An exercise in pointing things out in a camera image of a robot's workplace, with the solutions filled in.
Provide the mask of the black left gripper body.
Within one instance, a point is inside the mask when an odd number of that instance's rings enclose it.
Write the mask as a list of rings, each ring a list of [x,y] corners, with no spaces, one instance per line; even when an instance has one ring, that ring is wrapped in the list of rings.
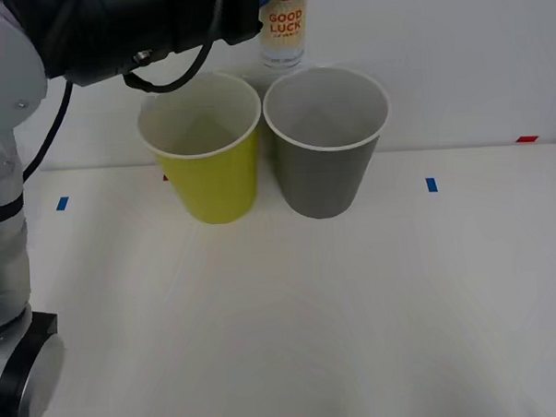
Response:
[[[206,40],[237,45],[262,28],[260,0],[172,0],[173,50],[200,47]]]

